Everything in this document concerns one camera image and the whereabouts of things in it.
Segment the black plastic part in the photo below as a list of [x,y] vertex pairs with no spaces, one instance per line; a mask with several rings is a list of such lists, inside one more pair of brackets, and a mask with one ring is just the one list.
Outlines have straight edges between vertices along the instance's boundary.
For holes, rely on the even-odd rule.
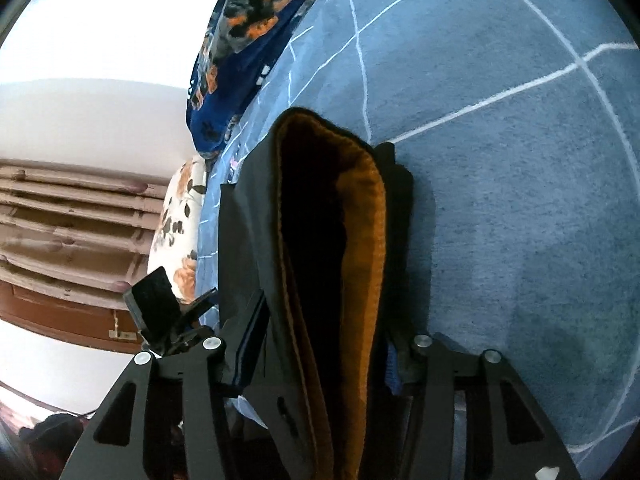
[[558,433],[508,360],[500,356],[499,362],[489,362],[485,355],[453,352],[435,339],[422,354],[414,353],[401,375],[414,378],[416,368],[423,375],[407,388],[414,405],[398,478],[449,480],[454,391],[461,390],[467,416],[465,480],[533,480],[544,468],[558,468],[557,480],[580,480]]
[[154,351],[161,348],[182,316],[164,267],[158,267],[133,285],[124,293],[124,300],[142,337]]
[[452,352],[434,341],[427,349],[424,386],[414,399],[401,478],[448,480],[451,470],[454,416]]
[[[134,358],[91,419],[61,479],[173,479],[170,430],[180,419],[189,478],[237,479],[223,404],[228,391],[219,386],[224,352],[224,343],[215,350],[199,344],[160,360],[148,354],[142,365]],[[180,398],[171,395],[175,388],[182,394],[177,410],[170,405],[171,398]]]
[[164,267],[158,267],[125,292],[124,300],[145,339],[145,349],[164,356],[186,351],[197,342],[193,339],[198,333],[191,325],[218,303],[218,292],[210,290],[183,312]]
[[[230,342],[230,352],[227,353],[228,370],[223,377],[226,384],[243,389],[251,382],[264,345],[269,318],[264,293],[256,290],[249,304],[221,330],[220,335]],[[241,333],[241,336],[227,338],[231,332]]]
[[269,433],[291,480],[312,477],[314,463],[312,449],[302,433],[306,416],[294,409],[297,384],[287,379],[275,341],[273,320],[268,322],[264,347],[260,353],[253,380],[242,391]]

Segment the blue fabric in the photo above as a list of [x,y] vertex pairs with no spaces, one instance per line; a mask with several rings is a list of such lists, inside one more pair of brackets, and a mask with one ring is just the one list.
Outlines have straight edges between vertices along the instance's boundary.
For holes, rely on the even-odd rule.
[[220,184],[287,107],[393,140],[415,322],[510,358],[595,480],[640,415],[639,102],[606,0],[317,0],[212,168],[196,287]]
[[398,373],[398,352],[391,341],[386,342],[385,384],[391,393],[398,396],[402,393],[402,379]]
[[218,0],[191,73],[187,126],[215,160],[315,0]]

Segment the black fabric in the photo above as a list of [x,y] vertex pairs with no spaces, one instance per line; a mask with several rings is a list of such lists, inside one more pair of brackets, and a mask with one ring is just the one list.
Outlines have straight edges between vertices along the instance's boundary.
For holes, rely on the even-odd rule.
[[[314,459],[302,377],[284,305],[277,178],[276,145],[273,136],[267,136],[245,160],[238,183],[223,188],[218,248],[220,316],[228,322],[246,306],[256,288],[264,291],[270,311],[264,359],[244,396],[270,429],[292,480],[302,480],[313,474]],[[289,420],[273,405],[274,398],[282,399]]]
[[340,435],[340,310],[346,244],[336,192],[338,150],[302,132],[282,144],[282,234],[294,271],[302,314],[332,427]]

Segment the brown wooden furniture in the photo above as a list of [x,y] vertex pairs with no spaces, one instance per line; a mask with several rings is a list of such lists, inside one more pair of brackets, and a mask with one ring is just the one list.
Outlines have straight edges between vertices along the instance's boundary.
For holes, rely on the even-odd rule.
[[[114,316],[118,317],[119,332],[135,333],[135,341],[110,336]],[[142,343],[128,311],[59,300],[7,282],[0,282],[0,319],[60,341],[101,350],[133,354]]]

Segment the metal screw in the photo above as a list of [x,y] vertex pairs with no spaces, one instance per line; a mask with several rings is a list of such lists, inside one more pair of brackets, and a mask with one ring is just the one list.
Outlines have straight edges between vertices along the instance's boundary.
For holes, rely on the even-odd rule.
[[487,360],[487,362],[491,363],[491,364],[498,364],[500,361],[502,361],[502,356],[500,355],[500,352],[496,351],[496,350],[487,350],[484,353],[484,358]]
[[140,352],[133,358],[133,362],[137,365],[146,365],[151,361],[151,354],[149,352]]
[[429,348],[432,343],[433,339],[431,339],[428,335],[418,334],[416,337],[414,337],[414,345],[416,345],[416,347],[418,348]]
[[204,348],[206,348],[207,350],[215,350],[216,348],[219,348],[220,345],[222,345],[222,339],[220,339],[219,337],[207,337],[202,342],[202,346],[204,346]]

